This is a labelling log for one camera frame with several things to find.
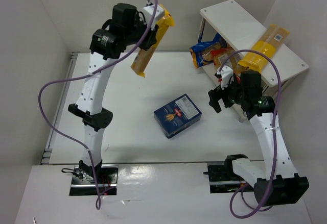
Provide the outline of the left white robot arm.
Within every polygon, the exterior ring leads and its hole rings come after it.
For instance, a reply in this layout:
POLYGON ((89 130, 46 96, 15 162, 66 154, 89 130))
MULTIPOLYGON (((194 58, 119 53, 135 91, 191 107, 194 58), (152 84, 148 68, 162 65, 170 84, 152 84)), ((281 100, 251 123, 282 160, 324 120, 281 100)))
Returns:
POLYGON ((79 169, 91 179, 101 170, 103 134, 113 118, 113 113, 103 108, 102 101, 114 62, 130 45, 145 51, 153 46, 159 28, 157 22, 164 15, 163 7, 152 3, 141 11, 133 5, 118 3, 113 8, 112 18, 92 36, 90 51, 102 58, 90 60, 90 77, 86 78, 78 100, 68 107, 68 111, 82 118, 84 124, 87 148, 79 161, 79 169))

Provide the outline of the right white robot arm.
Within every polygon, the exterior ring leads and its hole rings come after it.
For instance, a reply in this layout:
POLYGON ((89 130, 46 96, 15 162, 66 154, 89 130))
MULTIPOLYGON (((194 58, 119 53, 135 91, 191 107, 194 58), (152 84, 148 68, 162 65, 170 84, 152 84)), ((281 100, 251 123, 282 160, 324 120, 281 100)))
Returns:
POLYGON ((222 101, 226 108, 241 106, 253 126, 263 154, 265 170, 243 154, 229 155, 224 165, 230 177, 240 176, 253 188, 257 202, 264 206, 295 204, 309 188, 307 177, 301 177, 292 163, 281 134, 274 99, 264 96, 261 74, 244 71, 237 76, 230 68, 217 71, 220 85, 210 90, 209 105, 219 113, 222 101))

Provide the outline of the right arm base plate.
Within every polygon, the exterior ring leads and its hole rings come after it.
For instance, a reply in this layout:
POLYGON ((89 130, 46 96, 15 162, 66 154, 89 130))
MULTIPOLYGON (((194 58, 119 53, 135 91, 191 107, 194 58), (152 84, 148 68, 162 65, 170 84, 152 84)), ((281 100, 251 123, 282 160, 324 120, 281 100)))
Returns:
POLYGON ((211 194, 234 193, 246 184, 243 178, 230 173, 223 161, 207 163, 207 170, 203 174, 208 177, 211 194))

